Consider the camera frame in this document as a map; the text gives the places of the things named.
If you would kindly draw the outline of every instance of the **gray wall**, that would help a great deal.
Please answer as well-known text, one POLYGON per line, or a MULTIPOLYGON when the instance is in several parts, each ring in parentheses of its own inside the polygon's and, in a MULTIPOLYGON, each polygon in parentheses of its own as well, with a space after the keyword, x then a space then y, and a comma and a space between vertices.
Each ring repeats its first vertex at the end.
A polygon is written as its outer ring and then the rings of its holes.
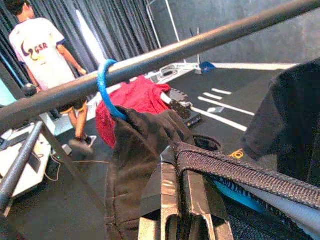
MULTIPOLYGON (((190 28, 202 33, 253 16, 292 0, 169 0, 180 40, 190 28)), ((151 5, 162 46, 176 37, 165 0, 151 5)), ((209 50, 202 61, 216 63, 303 63, 320 57, 320 10, 209 50)))

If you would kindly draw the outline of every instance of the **black floor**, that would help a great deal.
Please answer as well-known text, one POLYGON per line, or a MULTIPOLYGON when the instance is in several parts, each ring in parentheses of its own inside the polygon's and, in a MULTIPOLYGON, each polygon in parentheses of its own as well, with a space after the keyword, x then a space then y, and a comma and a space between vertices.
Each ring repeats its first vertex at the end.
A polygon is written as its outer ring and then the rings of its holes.
MULTIPOLYGON (((223 97, 223 100, 219 101, 221 103, 255 113, 268 90, 270 79, 278 74, 279 71, 215 69, 204 75, 186 74, 169 85, 188 94, 194 106, 204 111, 214 107, 210 103, 198 100, 199 96, 208 92, 223 97), (232 95, 213 93, 212 88, 230 91, 232 95)), ((219 115, 246 127, 252 120, 252 116, 229 109, 225 109, 219 115)), ((95 120, 89 121, 85 130, 89 135, 97 135, 95 120)), ((226 154, 241 148, 242 131, 209 117, 203 116, 203 121, 193 127, 192 131, 220 140, 226 154)), ((73 137, 74 131, 70 130, 58 139, 61 144, 65 144, 73 137)), ((96 154, 94 160, 107 162, 110 159, 112 151, 99 137, 93 149, 96 154)), ((242 160, 253 161, 246 155, 242 160)), ((259 164, 275 169, 275 158, 262 159, 259 164)), ((108 165, 75 165, 103 200, 108 165)), ((57 166, 52 161, 47 172, 55 178, 57 166)), ((58 182, 46 179, 37 189, 15 200, 8 220, 31 240, 104 239, 103 216, 64 166, 61 167, 58 182)))

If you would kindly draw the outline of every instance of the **sneaker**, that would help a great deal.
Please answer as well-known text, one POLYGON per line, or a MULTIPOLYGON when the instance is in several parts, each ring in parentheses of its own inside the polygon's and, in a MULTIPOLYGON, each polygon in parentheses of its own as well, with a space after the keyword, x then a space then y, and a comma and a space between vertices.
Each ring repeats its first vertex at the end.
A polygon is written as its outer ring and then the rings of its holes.
POLYGON ((89 148, 91 148, 96 140, 97 140, 97 136, 88 136, 84 140, 84 142, 88 145, 89 148))

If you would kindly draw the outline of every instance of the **black curtain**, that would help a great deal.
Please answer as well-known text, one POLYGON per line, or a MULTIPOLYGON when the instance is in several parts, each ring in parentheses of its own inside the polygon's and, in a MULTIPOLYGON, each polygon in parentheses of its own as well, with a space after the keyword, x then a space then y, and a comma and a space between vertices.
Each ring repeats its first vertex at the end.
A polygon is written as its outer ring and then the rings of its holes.
MULTIPOLYGON (((157 48, 144 0, 31 0, 37 18, 50 20, 66 38, 65 46, 88 72, 98 69, 81 32, 79 10, 105 58, 122 61, 157 48)), ((28 75, 18 63, 9 33, 18 23, 0 1, 0 51, 25 84, 28 75)))

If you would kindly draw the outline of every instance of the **printed logo on shirt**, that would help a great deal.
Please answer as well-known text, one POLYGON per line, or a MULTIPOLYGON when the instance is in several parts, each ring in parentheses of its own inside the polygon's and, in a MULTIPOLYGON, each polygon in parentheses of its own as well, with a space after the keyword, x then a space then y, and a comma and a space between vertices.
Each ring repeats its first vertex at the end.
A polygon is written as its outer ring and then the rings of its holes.
POLYGON ((25 44, 25 42, 23 42, 22 45, 21 45, 21 50, 22 50, 23 55, 25 57, 30 56, 30 58, 33 61, 38 61, 38 59, 39 59, 38 57, 34 56, 35 53, 39 54, 42 50, 48 48, 48 45, 46 43, 42 43, 40 45, 35 46, 34 49, 30 48, 28 51, 26 51, 25 47, 24 47, 24 44, 25 44))

